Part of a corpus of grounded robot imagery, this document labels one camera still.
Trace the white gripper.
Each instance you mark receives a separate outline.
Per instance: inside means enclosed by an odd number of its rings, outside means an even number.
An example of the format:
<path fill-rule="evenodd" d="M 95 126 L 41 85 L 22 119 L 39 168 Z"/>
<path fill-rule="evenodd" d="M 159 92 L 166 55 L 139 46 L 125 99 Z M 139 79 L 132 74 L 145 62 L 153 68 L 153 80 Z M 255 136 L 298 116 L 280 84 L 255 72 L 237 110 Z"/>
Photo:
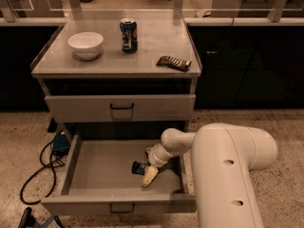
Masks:
<path fill-rule="evenodd" d="M 165 148 L 162 144 L 157 143 L 153 147 L 147 147 L 145 154 L 148 156 L 149 165 L 144 173 L 142 187 L 148 187 L 157 177 L 159 169 L 165 166 L 168 161 L 177 156 L 177 151 Z"/>

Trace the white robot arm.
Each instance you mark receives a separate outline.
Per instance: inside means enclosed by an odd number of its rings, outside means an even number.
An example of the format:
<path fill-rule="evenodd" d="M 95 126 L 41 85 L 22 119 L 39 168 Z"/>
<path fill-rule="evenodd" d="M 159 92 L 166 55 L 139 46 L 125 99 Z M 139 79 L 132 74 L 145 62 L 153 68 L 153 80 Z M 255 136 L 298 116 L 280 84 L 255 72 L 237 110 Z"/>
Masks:
<path fill-rule="evenodd" d="M 196 132 L 168 128 L 147 149 L 147 187 L 172 158 L 191 152 L 199 228 L 264 228 L 251 182 L 278 155 L 275 139 L 265 130 L 209 123 Z"/>

